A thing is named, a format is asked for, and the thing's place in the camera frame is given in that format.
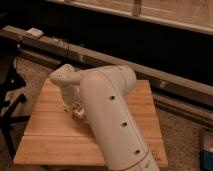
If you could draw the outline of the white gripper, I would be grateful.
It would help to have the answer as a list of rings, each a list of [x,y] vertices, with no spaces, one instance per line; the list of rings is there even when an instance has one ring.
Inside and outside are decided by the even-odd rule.
[[[85,111],[79,101],[64,102],[63,106],[65,111],[71,113],[73,116],[79,119],[85,118]]]

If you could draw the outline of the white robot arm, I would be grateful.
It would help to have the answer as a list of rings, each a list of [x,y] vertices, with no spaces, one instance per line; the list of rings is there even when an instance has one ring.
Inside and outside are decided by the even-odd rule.
[[[69,111],[86,118],[111,171],[160,171],[124,100],[136,75],[127,65],[76,71],[65,64],[50,74]]]

